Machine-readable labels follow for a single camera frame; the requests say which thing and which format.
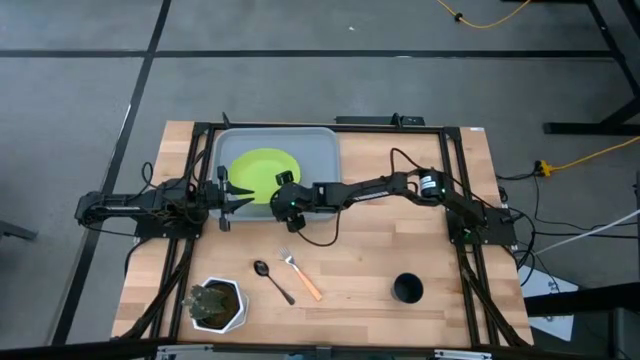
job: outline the green plate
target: green plate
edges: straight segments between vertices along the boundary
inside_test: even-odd
[[[253,204],[268,204],[280,187],[276,175],[291,170],[293,181],[300,182],[300,166],[296,159],[278,149],[255,149],[235,159],[229,170],[229,181],[242,189],[253,190],[250,195],[238,198],[254,198]]]

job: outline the potted plant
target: potted plant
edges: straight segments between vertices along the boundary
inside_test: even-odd
[[[194,328],[226,334],[247,320],[249,298],[237,282],[210,277],[193,286],[182,305],[189,307]]]

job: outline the black cup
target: black cup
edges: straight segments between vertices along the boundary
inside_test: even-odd
[[[422,299],[424,287],[422,281],[410,273],[401,274],[393,282],[391,295],[394,299],[407,304],[415,304]]]

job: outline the plant pot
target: plant pot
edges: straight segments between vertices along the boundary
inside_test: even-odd
[[[240,290],[238,283],[233,280],[220,279],[216,277],[208,278],[204,283],[202,283],[203,287],[212,287],[216,284],[225,284],[231,288],[233,288],[233,294],[235,295],[235,300],[237,300],[237,308],[235,315],[226,322],[226,324],[220,324],[218,326],[212,326],[207,323],[206,320],[195,320],[191,319],[193,322],[193,327],[197,330],[209,331],[216,334],[226,334],[231,330],[242,326],[247,320],[247,311],[249,309],[249,297]]]

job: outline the white cable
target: white cable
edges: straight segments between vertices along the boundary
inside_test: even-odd
[[[540,255],[540,254],[542,254],[543,252],[545,252],[545,251],[549,251],[549,250],[551,250],[551,249],[553,249],[553,248],[557,248],[558,246],[565,245],[565,244],[568,244],[568,243],[570,243],[570,242],[576,241],[576,240],[578,240],[578,239],[582,239],[583,237],[587,237],[587,236],[589,236],[589,235],[593,235],[593,234],[599,233],[599,232],[601,232],[601,231],[607,230],[607,229],[609,229],[609,228],[611,228],[611,227],[614,227],[614,226],[618,225],[619,223],[621,223],[621,222],[623,222],[623,221],[625,221],[625,220],[627,220],[627,219],[630,219],[630,218],[632,218],[632,217],[634,217],[634,216],[636,216],[636,215],[638,215],[638,214],[640,214],[640,209],[638,209],[638,210],[636,210],[636,211],[632,212],[631,214],[629,214],[629,215],[627,215],[627,216],[623,217],[623,218],[622,218],[622,219],[620,219],[620,220],[616,220],[616,221],[612,222],[611,224],[609,224],[609,225],[607,225],[607,226],[603,226],[603,227],[598,228],[598,229],[596,229],[596,230],[589,231],[589,232],[584,233],[584,234],[580,234],[580,235],[578,235],[578,236],[572,237],[571,239],[567,239],[567,240],[560,241],[559,243],[555,243],[555,244],[553,244],[553,245],[551,245],[551,246],[549,246],[549,247],[546,247],[546,248],[544,248],[544,249],[542,249],[542,250],[536,251],[536,254]]]

